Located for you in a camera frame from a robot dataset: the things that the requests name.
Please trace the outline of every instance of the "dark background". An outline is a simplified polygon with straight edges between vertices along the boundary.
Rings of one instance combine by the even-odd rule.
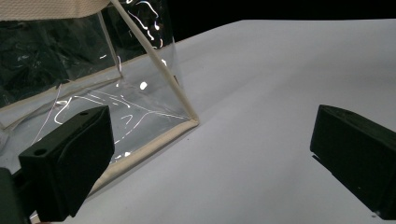
[[[391,1],[167,0],[175,41],[241,20],[395,19]]]

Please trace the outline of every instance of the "white table surface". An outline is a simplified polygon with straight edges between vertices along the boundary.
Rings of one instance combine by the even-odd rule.
[[[396,20],[239,21],[176,47],[200,126],[64,223],[396,223],[309,150],[319,105],[396,131]]]

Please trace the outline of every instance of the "clear plastic bag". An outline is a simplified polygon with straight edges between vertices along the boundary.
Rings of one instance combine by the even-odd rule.
[[[198,125],[165,1],[104,6],[80,18],[0,13],[0,165],[11,173],[22,151],[99,105],[110,108],[116,152],[92,192]]]

